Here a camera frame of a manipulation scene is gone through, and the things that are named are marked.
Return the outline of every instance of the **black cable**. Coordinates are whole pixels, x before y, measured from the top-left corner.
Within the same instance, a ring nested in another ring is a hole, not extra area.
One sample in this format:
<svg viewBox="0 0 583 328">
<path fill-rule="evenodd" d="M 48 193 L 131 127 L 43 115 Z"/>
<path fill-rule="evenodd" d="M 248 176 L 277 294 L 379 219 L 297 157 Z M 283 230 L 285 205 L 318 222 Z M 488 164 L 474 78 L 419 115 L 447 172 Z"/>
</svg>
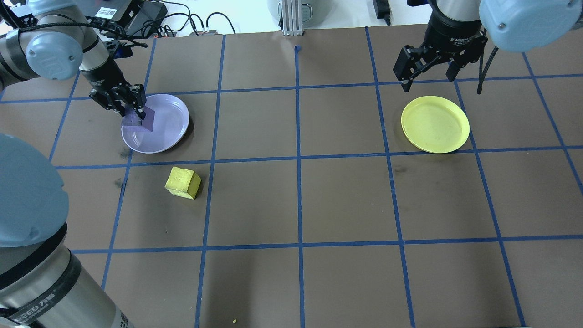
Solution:
<svg viewBox="0 0 583 328">
<path fill-rule="evenodd" d="M 231 29 L 233 29 L 233 34 L 237 34 L 237 32 L 235 32 L 235 28 L 233 27 L 233 23 L 231 23 L 231 20 L 227 17 L 227 15 L 225 15 L 224 13 L 221 12 L 213 12 L 212 14 L 210 14 L 207 18 L 206 18 L 206 27 L 209 27 L 209 18 L 213 15 L 221 15 L 223 17 L 225 17 L 227 19 L 227 21 L 229 22 L 229 25 L 231 26 Z"/>
<path fill-rule="evenodd" d="M 179 28 L 179 29 L 177 29 L 177 30 L 172 30 L 172 29 L 171 29 L 169 26 L 168 26 L 168 28 L 169 28 L 171 31 L 173 31 L 173 32 L 180 32 L 180 31 L 184 30 L 184 28 L 186 27 L 186 24 L 187 24 L 188 22 L 190 22 L 190 24 L 191 24 L 191 25 L 194 25 L 194 22 L 192 21 L 192 18 L 189 18 L 189 19 L 188 19 L 186 22 L 184 22 L 184 24 L 182 24 L 182 27 L 181 27 L 181 28 Z M 144 28 L 147 28 L 147 27 L 150 27 L 150 26 L 152 26 L 152 25 L 155 25 L 155 22 L 149 23 L 148 25 L 144 25 L 144 26 L 141 28 L 141 30 L 142 30 L 142 38 L 144 38 L 144 37 L 145 37 L 145 36 L 143 35 L 143 32 L 144 32 L 144 31 L 143 31 L 143 29 L 144 29 Z M 195 28 L 194 28 L 194 32 L 195 32 L 195 34 L 196 34 L 196 35 L 198 35 L 198 33 L 196 32 L 196 26 L 195 26 Z"/>
<path fill-rule="evenodd" d="M 487 29 L 484 29 L 483 31 L 484 36 L 486 36 L 486 34 L 488 33 Z M 484 48 L 482 50 L 482 53 L 480 54 L 480 66 L 478 68 L 478 72 L 477 72 L 477 77 L 478 79 L 480 78 L 480 76 L 482 75 L 482 71 L 483 71 L 483 66 L 484 66 L 484 52 L 486 51 L 486 49 Z"/>
<path fill-rule="evenodd" d="M 93 29 L 99 29 L 99 30 L 102 30 L 102 31 L 109 32 L 109 33 L 111 33 L 111 34 L 113 34 L 113 35 L 115 35 L 115 36 L 117 36 L 117 37 L 119 37 L 119 38 L 121 38 L 123 40 L 128 40 L 128 41 L 130 41 L 131 43 L 133 43 L 136 46 L 143 47 L 143 48 L 147 48 L 147 44 L 142 43 L 142 42 L 133 41 L 130 38 L 128 38 L 127 36 L 122 35 L 122 34 L 120 34 L 119 32 L 117 32 L 115 30 L 108 29 L 106 27 L 101 27 L 101 26 L 89 24 L 89 23 L 78 23 L 78 22 L 76 22 L 76 23 L 49 23 L 49 24 L 41 24 L 41 25 L 35 25 L 35 26 L 30 26 L 30 27 L 24 27 L 24 28 L 20 29 L 20 32 L 21 33 L 24 33 L 24 32 L 34 31 L 34 30 L 46 29 L 48 27 L 57 27 L 57 26 L 82 26 L 82 27 L 91 27 Z"/>
<path fill-rule="evenodd" d="M 201 26 L 204 29 L 205 25 L 202 23 L 202 18 L 200 16 L 198 16 L 195 13 L 192 13 L 190 10 L 190 7 L 185 5 L 185 4 L 181 4 L 178 2 L 170 2 L 170 1 L 165 1 L 165 0 L 144 0 L 144 2 L 149 1 L 149 2 L 161 2 L 163 4 L 171 4 L 171 5 L 181 5 L 183 7 L 186 7 L 186 9 L 188 9 L 188 16 L 192 17 L 193 15 L 198 17 L 198 19 L 201 21 Z M 194 34 L 198 35 L 198 33 L 196 32 L 196 26 L 194 25 L 194 21 L 191 21 L 191 26 L 192 26 L 192 30 L 194 31 Z"/>
<path fill-rule="evenodd" d="M 170 32 L 170 34 L 172 34 L 172 37 L 175 37 L 176 36 L 175 32 L 177 32 L 177 31 L 174 31 L 173 29 L 171 29 L 170 26 L 168 26 L 168 25 L 164 25 L 164 31 L 166 32 L 166 36 L 168 36 L 168 32 Z"/>
<path fill-rule="evenodd" d="M 15 20 L 15 15 L 10 10 L 10 7 L 7 6 L 4 1 L 0 0 L 0 2 L 2 3 L 2 8 L 0 8 L 0 16 L 2 16 L 2 18 L 4 18 L 4 20 L 9 23 L 8 25 L 10 25 L 13 29 L 22 27 L 22 23 L 18 24 L 18 22 Z"/>
<path fill-rule="evenodd" d="M 202 28 L 203 28 L 203 29 L 205 28 L 205 24 L 202 22 L 202 18 L 201 18 L 200 16 L 198 16 L 198 15 L 197 15 L 197 14 L 195 14 L 195 13 L 192 13 L 192 14 L 190 14 L 190 15 L 191 15 L 191 16 L 196 16 L 196 18 L 198 18 L 198 20 L 200 20 L 200 21 L 201 21 L 201 26 L 202 26 Z"/>
<path fill-rule="evenodd" d="M 150 27 L 150 26 L 153 26 L 153 25 L 156 25 L 156 24 L 158 24 L 158 25 L 159 25 L 159 23 L 160 23 L 162 20 L 164 20 L 164 19 L 166 19 L 166 18 L 169 18 L 169 17 L 172 17 L 172 16 L 178 16 L 178 15 L 181 15 L 181 16 L 188 16 L 188 14 L 185 14 L 185 13 L 183 13 L 183 12 L 176 12 L 176 13 L 171 13 L 170 15 L 166 15 L 165 17 L 162 17 L 162 18 L 155 19 L 155 20 L 153 20 L 151 23 L 149 23 L 149 24 L 147 24 L 147 25 L 146 25 L 146 24 L 144 24 L 144 25 L 142 26 L 142 28 L 141 28 L 141 29 L 139 29 L 139 30 L 137 30 L 137 31 L 133 32 L 132 34 L 130 34 L 130 35 L 129 35 L 129 36 L 127 36 L 127 37 L 128 37 L 128 38 L 131 38 L 131 37 L 135 36 L 137 33 L 140 33 L 140 34 L 142 35 L 142 37 L 144 37 L 144 36 L 143 36 L 143 32 L 144 32 L 144 29 L 145 29 L 145 28 L 148 28 L 148 27 Z M 190 17 L 190 16 L 188 16 L 188 21 L 186 21 L 186 22 L 185 22 L 185 25 L 186 25 L 186 23 L 188 23 L 188 22 L 191 22 L 191 24 L 193 24 L 193 25 L 194 25 L 194 21 L 192 20 L 192 17 Z"/>
<path fill-rule="evenodd" d="M 482 72 L 482 74 L 480 75 L 480 78 L 478 79 L 478 83 L 477 83 L 477 94 L 478 95 L 482 94 L 482 86 L 484 84 L 484 80 L 486 79 L 486 73 L 488 73 L 488 69 L 490 68 L 490 64 L 492 64 L 492 61 L 494 60 L 494 56 L 496 56 L 497 52 L 498 52 L 498 47 L 494 47 L 494 49 L 492 50 L 492 53 L 490 54 L 490 58 L 488 58 L 488 61 L 486 62 L 486 66 L 484 67 L 484 71 Z"/>
<path fill-rule="evenodd" d="M 387 23 L 388 26 L 391 25 L 391 14 L 387 13 L 385 14 L 385 16 L 382 17 L 385 20 L 385 23 Z"/>
</svg>

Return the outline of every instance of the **blue tape line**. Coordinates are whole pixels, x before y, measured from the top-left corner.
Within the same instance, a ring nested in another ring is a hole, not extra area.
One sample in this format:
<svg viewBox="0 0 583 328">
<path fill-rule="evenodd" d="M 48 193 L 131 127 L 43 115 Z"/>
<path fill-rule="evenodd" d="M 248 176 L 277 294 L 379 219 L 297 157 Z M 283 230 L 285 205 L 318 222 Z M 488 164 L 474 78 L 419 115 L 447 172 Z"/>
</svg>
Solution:
<svg viewBox="0 0 583 328">
<path fill-rule="evenodd" d="M 583 145 L 566 146 L 567 149 L 583 149 Z M 553 151 L 562 150 L 561 146 L 545 146 L 545 147 L 522 147 L 522 148 L 490 148 L 478 149 L 479 153 L 489 152 L 524 152 L 524 151 Z M 459 149 L 451 153 L 474 153 L 473 149 Z M 302 155 L 301 159 L 330 159 L 330 158 L 357 158 L 357 157 L 382 157 L 386 153 L 341 153 L 329 155 Z M 391 156 L 413 156 L 413 155 L 435 155 L 424 151 L 410 151 L 410 152 L 391 152 Z M 276 156 L 276 157 L 255 157 L 255 158 L 228 158 L 215 159 L 214 163 L 241 163 L 241 162 L 265 162 L 277 160 L 296 160 L 297 156 Z M 131 163 L 131 166 L 158 166 L 158 165 L 189 165 L 189 164 L 209 164 L 211 160 L 176 160 L 167 162 L 139 162 Z M 126 164 L 109 164 L 109 165 L 63 165 L 55 166 L 57 170 L 96 170 L 96 169 L 114 169 L 124 168 Z"/>
<path fill-rule="evenodd" d="M 66 102 L 69 99 L 70 98 L 3 100 L 0 103 L 2 103 L 2 104 L 22 104 L 22 103 Z"/>
<path fill-rule="evenodd" d="M 129 155 L 128 155 L 128 161 L 126 163 L 126 168 L 125 168 L 124 182 L 121 185 L 120 199 L 117 202 L 117 209 L 115 210 L 115 220 L 113 223 L 113 229 L 111 230 L 111 239 L 110 239 L 110 245 L 109 245 L 109 252 L 107 253 L 106 266 L 105 266 L 105 269 L 103 271 L 103 279 L 101 280 L 101 289 L 103 289 L 103 290 L 105 290 L 106 284 L 107 284 L 107 275 L 109 273 L 109 268 L 110 268 L 110 264 L 111 264 L 111 253 L 113 251 L 113 246 L 115 243 L 115 236 L 117 235 L 117 226 L 120 222 L 121 207 L 122 207 L 122 204 L 124 202 L 125 188 L 126 188 L 126 185 L 128 184 L 129 170 L 131 168 L 133 155 L 134 155 L 134 151 L 130 149 Z"/>
<path fill-rule="evenodd" d="M 509 81 L 509 80 L 529 80 L 530 76 L 502 76 L 497 78 L 485 78 L 484 81 Z M 458 82 L 474 82 L 478 81 L 478 78 L 465 78 L 465 79 L 457 79 Z"/>
<path fill-rule="evenodd" d="M 147 83 L 150 81 L 150 71 L 152 70 L 152 63 L 154 61 L 154 52 L 156 51 L 156 41 L 158 39 L 154 38 L 154 42 L 152 43 L 152 52 L 150 53 L 150 60 L 147 64 L 146 70 L 146 78 L 144 79 L 144 90 L 147 90 Z"/>
<path fill-rule="evenodd" d="M 401 242 L 398 240 L 371 240 L 361 242 L 312 242 L 304 243 L 304 247 L 350 247 L 350 246 L 397 246 Z"/>
<path fill-rule="evenodd" d="M 583 78 L 583 74 L 534 75 L 534 77 L 537 79 Z"/>
<path fill-rule="evenodd" d="M 354 158 L 354 157 L 382 157 L 386 156 L 383 152 L 371 152 L 371 153 L 339 153 L 330 155 L 304 155 L 301 156 L 302 159 L 328 159 L 328 158 Z"/>
<path fill-rule="evenodd" d="M 456 151 L 452 151 L 449 153 L 473 153 L 471 149 L 458 149 Z M 417 152 L 391 152 L 391 156 L 407 156 L 407 155 L 435 155 L 432 153 L 424 152 L 424 151 L 417 151 Z"/>
<path fill-rule="evenodd" d="M 209 164 L 210 160 L 177 160 L 169 162 L 140 162 L 132 163 L 132 166 L 159 166 L 159 165 L 189 165 L 189 164 Z"/>
<path fill-rule="evenodd" d="M 326 88 L 349 88 L 352 86 L 373 86 L 374 83 L 344 83 L 344 84 L 324 84 L 324 85 L 298 85 L 299 89 L 326 89 Z"/>
<path fill-rule="evenodd" d="M 427 244 L 458 244 L 458 243 L 489 243 L 497 242 L 498 238 L 453 238 L 453 239 L 413 239 L 404 240 L 405 245 L 427 245 Z"/>
<path fill-rule="evenodd" d="M 75 76 L 75 81 L 73 82 L 73 87 L 71 87 L 71 92 L 69 93 L 69 99 L 67 99 L 67 105 L 65 105 L 65 110 L 63 111 L 63 116 L 61 116 L 61 122 L 59 123 L 59 129 L 57 129 L 57 134 L 55 135 L 55 141 L 52 143 L 51 153 L 48 156 L 48 160 L 52 162 L 52 157 L 55 155 L 55 150 L 57 149 L 57 143 L 59 142 L 59 137 L 61 136 L 61 131 L 63 130 L 63 125 L 65 124 L 65 118 L 69 112 L 69 106 L 71 106 L 71 98 L 75 92 L 75 87 L 77 87 L 77 81 L 79 80 L 80 72 L 77 72 Z"/>
<path fill-rule="evenodd" d="M 180 95 L 200 95 L 203 93 L 217 93 L 217 90 L 199 90 L 199 91 L 178 91 L 178 92 L 155 92 L 155 93 L 147 93 L 146 95 L 173 95 L 173 96 L 180 96 Z"/>
<path fill-rule="evenodd" d="M 228 89 L 222 92 L 255 92 L 255 91 L 277 91 L 277 90 L 295 90 L 295 86 L 276 86 L 273 88 L 249 88 L 249 89 Z"/>
<path fill-rule="evenodd" d="M 73 254 L 107 254 L 110 250 L 108 249 L 72 249 Z"/>
<path fill-rule="evenodd" d="M 296 156 L 217 159 L 215 163 L 265 162 L 268 160 L 295 160 Z"/>
<path fill-rule="evenodd" d="M 575 177 L 575 181 L 577 182 L 577 186 L 579 187 L 579 192 L 583 196 L 583 183 L 581 183 L 581 178 L 579 177 L 579 174 L 577 173 L 577 169 L 575 168 L 575 163 L 573 163 L 573 160 L 571 159 L 571 154 L 569 154 L 569 151 L 567 150 L 567 147 L 565 146 L 565 142 L 563 140 L 563 137 L 561 136 L 561 133 L 559 132 L 559 128 L 557 127 L 557 124 L 554 121 L 553 114 L 550 112 L 549 106 L 545 100 L 545 96 L 543 95 L 543 93 L 540 89 L 539 82 L 535 78 L 535 74 L 532 71 L 531 63 L 528 61 L 528 57 L 526 56 L 525 53 L 522 53 L 522 58 L 524 58 L 524 61 L 526 63 L 526 67 L 528 68 L 528 71 L 530 72 L 531 77 L 532 77 L 532 81 L 535 84 L 536 92 L 538 92 L 538 94 L 539 94 L 540 101 L 542 102 L 542 104 L 545 108 L 545 111 L 546 111 L 547 115 L 549 116 L 549 120 L 550 120 L 551 124 L 553 125 L 554 132 L 557 135 L 557 138 L 559 139 L 559 143 L 561 144 L 563 151 L 565 152 L 565 157 L 567 157 L 567 162 L 569 163 L 569 166 L 571 167 L 571 171 L 573 173 L 573 176 Z"/>
<path fill-rule="evenodd" d="M 519 148 L 488 148 L 478 149 L 479 153 L 489 152 L 532 152 L 532 151 L 556 151 L 562 150 L 560 146 L 545 146 L 545 147 L 519 147 Z"/>
<path fill-rule="evenodd" d="M 378 74 L 377 74 L 377 65 L 374 60 L 374 52 L 373 52 L 373 45 L 370 41 L 370 34 L 368 32 L 368 27 L 364 28 L 366 33 L 366 40 L 368 44 L 368 52 L 370 53 L 370 61 L 373 66 L 373 76 L 374 76 L 374 83 L 375 83 L 375 91 L 377 93 L 377 106 L 378 106 L 378 115 L 381 122 L 381 131 L 382 131 L 382 141 L 385 146 L 385 152 L 387 153 L 387 169 L 389 171 L 389 181 L 391 184 L 391 197 L 393 202 L 393 210 L 395 212 L 395 225 L 397 230 L 397 237 L 399 239 L 399 252 L 401 254 L 401 266 L 403 269 L 403 280 L 405 284 L 405 295 L 407 297 L 407 306 L 409 308 L 409 320 L 411 322 L 411 326 L 415 328 L 415 314 L 413 311 L 413 301 L 411 297 L 411 289 L 410 289 L 410 282 L 409 282 L 409 272 L 407 269 L 407 259 L 405 256 L 405 244 L 403 242 L 403 233 L 401 231 L 401 219 L 399 217 L 399 206 L 397 203 L 397 196 L 395 191 L 395 181 L 393 179 L 393 169 L 391 163 L 391 151 L 389 150 L 389 143 L 387 140 L 387 130 L 385 128 L 385 118 L 382 111 L 382 101 L 381 101 L 381 92 L 379 90 L 379 82 L 378 82 Z"/>
<path fill-rule="evenodd" d="M 215 158 L 217 151 L 217 134 L 219 130 L 219 110 L 220 110 L 220 94 L 221 87 L 223 84 L 223 64 L 224 64 L 224 46 L 225 46 L 226 36 L 223 35 L 223 41 L 220 50 L 220 64 L 219 64 L 219 82 L 217 84 L 217 100 L 216 100 L 216 110 L 215 110 L 215 130 L 213 133 L 213 150 L 210 159 L 210 172 L 209 172 L 209 187 L 206 194 L 206 214 L 205 214 L 205 229 L 202 237 L 202 251 L 201 251 L 201 267 L 198 275 L 198 291 L 196 293 L 196 311 L 194 317 L 194 326 L 198 328 L 201 324 L 201 306 L 202 306 L 202 288 L 205 278 L 205 263 L 206 263 L 206 248 L 209 237 L 209 221 L 210 221 L 210 200 L 212 198 L 213 191 L 213 180 L 215 177 Z"/>
<path fill-rule="evenodd" d="M 454 81 L 455 91 L 458 95 L 459 99 L 459 106 L 466 112 L 465 105 L 463 103 L 462 93 L 459 90 L 459 85 L 457 81 Z M 498 225 L 498 218 L 496 217 L 496 212 L 494 210 L 494 203 L 492 202 L 492 197 L 490 195 L 490 189 L 488 188 L 488 182 L 486 181 L 486 174 L 484 173 L 484 167 L 482 166 L 482 160 L 480 159 L 480 153 L 476 147 L 476 140 L 474 139 L 473 132 L 470 129 L 470 136 L 472 142 L 472 148 L 474 150 L 474 155 L 476 157 L 476 163 L 478 169 L 480 171 L 480 177 L 482 178 L 482 185 L 484 185 L 484 192 L 486 193 L 486 200 L 488 201 L 488 206 L 490 207 L 490 214 L 492 216 L 492 223 L 494 224 L 494 230 L 496 230 L 496 237 L 498 240 L 498 244 L 500 245 L 500 252 L 502 254 L 502 260 L 504 261 L 504 267 L 506 269 L 506 275 L 508 276 L 508 283 L 510 284 L 510 290 L 512 291 L 512 297 L 514 298 L 514 305 L 516 306 L 516 311 L 518 314 L 518 319 L 520 320 L 520 324 L 522 327 L 526 326 L 524 321 L 524 315 L 522 314 L 522 308 L 520 306 L 520 300 L 518 299 L 518 293 L 516 291 L 516 286 L 514 284 L 514 278 L 512 276 L 512 271 L 510 270 L 510 263 L 508 261 L 508 256 L 506 254 L 506 248 L 504 247 L 504 241 L 502 239 L 502 233 L 500 231 L 500 226 Z"/>
<path fill-rule="evenodd" d="M 297 248 L 297 247 L 299 247 L 298 243 L 281 243 L 281 244 L 207 246 L 206 250 L 277 249 L 277 248 Z"/>
<path fill-rule="evenodd" d="M 546 235 L 546 236 L 516 236 L 502 237 L 505 242 L 528 242 L 528 241 L 548 241 L 548 240 L 581 240 L 583 235 Z M 455 243 L 491 243 L 497 242 L 497 237 L 491 238 L 458 238 L 458 239 L 411 239 L 403 240 L 405 245 L 433 245 L 433 244 L 455 244 Z M 398 246 L 398 240 L 364 240 L 355 242 L 310 242 L 302 243 L 303 248 L 318 247 L 351 247 L 351 246 Z M 287 249 L 298 248 L 299 243 L 277 243 L 277 244 L 251 244 L 251 245 L 220 245 L 207 246 L 206 250 L 248 250 L 248 249 Z M 202 250 L 202 246 L 193 247 L 160 247 L 160 248 L 134 248 L 134 249 L 74 249 L 74 254 L 108 254 L 108 253 L 158 253 L 158 252 L 195 252 Z"/>
<path fill-rule="evenodd" d="M 556 79 L 556 78 L 576 78 L 583 77 L 583 74 L 557 74 L 557 75 L 535 75 L 536 79 Z M 522 80 L 531 79 L 531 76 L 503 76 L 503 77 L 491 77 L 486 78 L 486 81 L 508 81 L 508 80 Z M 458 82 L 473 82 L 477 81 L 477 78 L 463 78 L 457 79 Z M 447 83 L 447 79 L 433 79 L 433 80 L 418 80 L 415 83 Z M 399 85 L 399 81 L 383 81 L 379 82 L 378 85 Z M 373 86 L 375 83 L 346 83 L 346 84 L 329 84 L 329 85 L 300 85 L 300 89 L 322 89 L 322 88 L 345 88 L 350 86 Z M 253 91 L 269 91 L 269 90 L 295 90 L 295 86 L 276 86 L 271 88 L 249 88 L 249 89 L 228 89 L 222 90 L 221 92 L 253 92 Z M 196 95 L 200 93 L 217 93 L 217 90 L 198 90 L 198 91 L 179 91 L 179 92 L 166 92 L 168 95 Z M 159 92 L 146 93 L 147 96 L 157 95 Z M 89 97 L 73 97 L 71 100 L 90 100 Z M 37 103 L 37 102 L 62 102 L 67 101 L 67 98 L 54 98 L 54 99 L 27 99 L 27 100 L 0 100 L 0 104 L 11 104 L 11 103 Z"/>
<path fill-rule="evenodd" d="M 583 235 L 502 237 L 502 239 L 504 239 L 506 242 L 527 242 L 531 240 L 572 240 L 583 239 Z"/>
<path fill-rule="evenodd" d="M 301 46 L 294 47 L 294 64 L 296 69 L 296 161 L 297 161 L 297 240 L 298 240 L 298 278 L 300 283 L 300 327 L 305 328 L 304 299 L 304 232 L 302 222 L 301 198 L 301 129 L 300 129 L 300 58 Z"/>
<path fill-rule="evenodd" d="M 55 166 L 57 170 L 100 170 L 100 169 L 118 169 L 125 168 L 127 164 L 112 164 L 112 165 L 64 165 Z"/>
</svg>

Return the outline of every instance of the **yellow block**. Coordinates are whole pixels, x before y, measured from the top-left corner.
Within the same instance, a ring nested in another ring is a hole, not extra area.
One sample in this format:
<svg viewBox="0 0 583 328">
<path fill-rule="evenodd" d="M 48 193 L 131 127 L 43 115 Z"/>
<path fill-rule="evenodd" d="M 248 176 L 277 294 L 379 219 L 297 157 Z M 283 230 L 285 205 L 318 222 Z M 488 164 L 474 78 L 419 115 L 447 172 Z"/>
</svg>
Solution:
<svg viewBox="0 0 583 328">
<path fill-rule="evenodd" d="M 201 185 L 201 177 L 193 170 L 172 167 L 168 181 L 164 188 L 168 189 L 172 195 L 194 199 L 198 187 Z"/>
</svg>

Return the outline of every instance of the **label sticker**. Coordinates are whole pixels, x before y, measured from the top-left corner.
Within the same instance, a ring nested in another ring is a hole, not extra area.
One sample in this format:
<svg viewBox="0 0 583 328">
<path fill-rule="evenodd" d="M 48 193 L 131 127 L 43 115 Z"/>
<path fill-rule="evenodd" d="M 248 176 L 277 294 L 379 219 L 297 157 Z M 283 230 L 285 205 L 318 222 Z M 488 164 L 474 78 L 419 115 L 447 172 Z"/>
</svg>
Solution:
<svg viewBox="0 0 583 328">
<path fill-rule="evenodd" d="M 101 7 L 95 17 L 111 19 L 117 12 L 117 9 Z"/>
<path fill-rule="evenodd" d="M 111 328 L 135 328 L 132 323 L 128 320 L 123 312 L 116 306 L 115 307 L 115 318 L 111 324 Z"/>
</svg>

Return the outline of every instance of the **plate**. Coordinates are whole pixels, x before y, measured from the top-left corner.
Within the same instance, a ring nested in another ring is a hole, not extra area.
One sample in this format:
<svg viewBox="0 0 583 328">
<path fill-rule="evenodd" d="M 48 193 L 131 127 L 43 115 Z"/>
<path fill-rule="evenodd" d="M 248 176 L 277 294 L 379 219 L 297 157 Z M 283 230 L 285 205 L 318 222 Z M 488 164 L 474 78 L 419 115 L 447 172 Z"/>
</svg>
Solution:
<svg viewBox="0 0 583 328">
<path fill-rule="evenodd" d="M 452 101 L 425 96 L 411 101 L 401 115 L 407 139 L 430 153 L 447 153 L 461 147 L 470 134 L 468 117 Z"/>
<path fill-rule="evenodd" d="M 179 98 L 163 94 L 148 96 L 146 106 L 156 112 L 152 131 L 130 131 L 121 127 L 121 138 L 134 151 L 163 152 L 174 146 L 186 133 L 188 109 Z"/>
</svg>

